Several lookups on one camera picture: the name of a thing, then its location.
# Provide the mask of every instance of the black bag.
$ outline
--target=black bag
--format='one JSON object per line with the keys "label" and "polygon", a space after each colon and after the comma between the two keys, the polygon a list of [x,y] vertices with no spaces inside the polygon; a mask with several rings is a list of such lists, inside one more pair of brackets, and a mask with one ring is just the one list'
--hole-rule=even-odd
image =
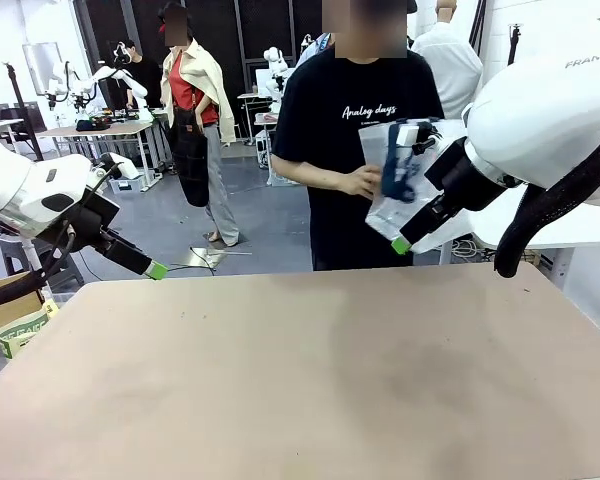
{"label": "black bag", "polygon": [[193,112],[175,109],[169,144],[182,191],[190,205],[209,203],[207,137],[200,131]]}

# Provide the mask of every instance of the black t-shirt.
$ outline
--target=black t-shirt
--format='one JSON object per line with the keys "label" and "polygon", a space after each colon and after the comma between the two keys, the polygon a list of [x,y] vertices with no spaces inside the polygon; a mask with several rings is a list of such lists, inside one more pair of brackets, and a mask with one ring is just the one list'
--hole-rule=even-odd
{"label": "black t-shirt", "polygon": [[[162,69],[153,60],[142,57],[138,63],[131,62],[125,65],[124,70],[127,70],[133,79],[140,83],[144,88],[147,89],[147,97],[145,100],[151,108],[160,108],[160,80],[162,79]],[[122,90],[125,92],[129,90],[127,84],[122,85]]]}
{"label": "black t-shirt", "polygon": [[[351,173],[365,164],[358,131],[402,118],[444,118],[427,62],[406,58],[361,65],[329,49],[291,76],[273,152],[292,162]],[[333,269],[407,264],[388,240],[367,226],[371,202],[361,196],[309,188],[311,248]]]}

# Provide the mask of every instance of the gray pants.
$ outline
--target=gray pants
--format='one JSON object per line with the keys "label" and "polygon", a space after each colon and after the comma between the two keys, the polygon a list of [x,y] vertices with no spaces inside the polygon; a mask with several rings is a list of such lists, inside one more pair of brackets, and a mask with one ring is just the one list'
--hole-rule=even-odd
{"label": "gray pants", "polygon": [[222,183],[222,173],[220,172],[222,144],[220,143],[218,126],[204,127],[204,135],[207,137],[207,168],[209,170],[207,215],[216,224],[224,243],[235,245],[238,243],[240,230],[229,208],[227,189],[224,188],[224,183]]}

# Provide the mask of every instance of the person's hand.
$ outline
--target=person's hand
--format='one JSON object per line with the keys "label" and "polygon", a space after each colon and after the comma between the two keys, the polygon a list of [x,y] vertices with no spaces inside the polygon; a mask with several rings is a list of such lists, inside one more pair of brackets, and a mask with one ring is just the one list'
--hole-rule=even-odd
{"label": "person's hand", "polygon": [[348,195],[361,195],[373,200],[380,187],[382,169],[376,165],[365,165],[355,172],[342,175],[338,190]]}
{"label": "person's hand", "polygon": [[196,112],[196,123],[200,129],[200,133],[204,135],[204,123],[202,122],[202,114]]}

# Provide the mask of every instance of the person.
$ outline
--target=person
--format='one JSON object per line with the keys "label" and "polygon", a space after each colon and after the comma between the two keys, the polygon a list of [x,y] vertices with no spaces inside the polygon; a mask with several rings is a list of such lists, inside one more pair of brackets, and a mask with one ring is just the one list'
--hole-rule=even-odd
{"label": "person", "polygon": [[[163,64],[162,101],[169,116],[169,126],[175,130],[172,150],[174,158],[178,154],[191,155],[199,144],[200,135],[206,137],[207,171],[206,176],[200,174],[199,178],[208,179],[206,212],[215,224],[215,230],[206,238],[209,242],[224,241],[232,247],[238,243],[240,231],[229,207],[220,166],[221,141],[235,142],[235,122],[220,65],[193,38],[190,26],[187,30],[187,45],[171,48]],[[192,168],[200,168],[200,163]],[[180,167],[177,168],[189,203],[197,205],[188,191],[191,182],[186,182]]]}
{"label": "person", "polygon": [[335,37],[331,33],[323,33],[318,37],[318,39],[309,45],[300,58],[298,59],[298,63],[296,64],[296,68],[299,68],[304,62],[309,60],[310,58],[315,57],[317,54],[324,52],[327,48],[333,46],[333,42]]}
{"label": "person", "polygon": [[438,0],[438,23],[416,38],[411,49],[429,63],[445,117],[458,119],[480,85],[483,66],[471,44],[450,25],[456,0]]}
{"label": "person", "polygon": [[[325,7],[336,15],[341,1]],[[350,24],[334,34],[335,48],[289,79],[272,166],[309,187],[314,270],[408,266],[412,257],[399,256],[365,223],[381,171],[365,165],[358,131],[402,118],[442,118],[442,107],[431,69],[404,45],[415,1],[348,1]],[[404,51],[395,50],[397,43]],[[399,55],[380,58],[388,52]]]}
{"label": "person", "polygon": [[[135,81],[147,89],[145,100],[149,108],[160,108],[162,106],[160,103],[160,79],[162,77],[160,65],[155,60],[140,55],[133,40],[123,40],[123,43],[131,56],[131,63],[126,64],[124,69],[131,74]],[[137,108],[131,89],[126,88],[126,93],[126,107],[129,110]]]}

